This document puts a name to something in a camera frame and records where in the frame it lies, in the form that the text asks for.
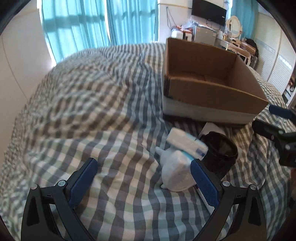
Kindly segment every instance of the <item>striped fabric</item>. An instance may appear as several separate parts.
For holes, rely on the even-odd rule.
[[[29,187],[69,178],[88,157],[100,167],[76,212],[96,240],[192,240],[201,230],[210,214],[194,188],[160,188],[155,147],[169,147],[165,140],[173,126],[197,136],[204,125],[163,120],[164,50],[159,43],[84,50],[44,78],[16,119],[0,175],[0,215],[16,240]],[[279,92],[252,72],[269,101],[284,107]],[[296,131],[267,108],[258,118]],[[279,165],[278,151],[254,135],[251,124],[224,129],[242,149],[224,179],[260,189],[270,240],[286,217],[290,170]],[[61,232],[67,236],[62,227]]]

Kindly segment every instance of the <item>bed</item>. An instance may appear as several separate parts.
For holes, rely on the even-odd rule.
[[[210,213],[195,189],[175,193],[160,187],[155,147],[169,147],[165,140],[173,126],[197,136],[205,124],[163,119],[164,50],[160,43],[88,49],[45,76],[15,120],[0,174],[0,215],[15,240],[30,186],[68,179],[89,157],[98,160],[99,171],[76,212],[96,240],[192,240],[201,230]],[[269,102],[285,107],[280,93],[251,71]],[[258,118],[296,131],[267,108]],[[287,215],[290,169],[279,165],[274,145],[254,135],[251,124],[223,129],[242,149],[224,179],[259,188],[270,240]]]

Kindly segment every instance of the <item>closet door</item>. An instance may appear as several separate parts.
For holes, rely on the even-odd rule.
[[[290,80],[291,74],[294,70],[295,60],[295,51],[284,32],[281,31],[279,53],[277,55],[274,68],[268,79],[268,82],[274,85],[281,94],[283,94]]]

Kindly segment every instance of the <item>blue gripper pad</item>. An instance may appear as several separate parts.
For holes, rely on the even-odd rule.
[[[219,192],[211,182],[207,174],[203,171],[200,165],[196,161],[192,161],[190,164],[191,175],[198,185],[200,191],[205,197],[207,203],[217,208],[219,206]]]
[[[78,206],[83,199],[86,191],[89,189],[94,176],[98,172],[98,163],[92,158],[82,174],[78,177],[77,181],[70,190],[69,206],[74,208]]]
[[[278,115],[284,119],[289,119],[289,120],[292,119],[292,113],[288,109],[284,109],[272,104],[269,106],[268,109],[271,114]]]

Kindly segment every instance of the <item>teal curtain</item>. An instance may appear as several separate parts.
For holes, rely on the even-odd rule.
[[[107,12],[113,45],[158,39],[157,0],[107,0]]]
[[[233,0],[231,16],[237,16],[242,25],[242,37],[254,39],[258,22],[256,0]]]
[[[110,45],[103,0],[43,0],[42,21],[57,63],[77,51]]]

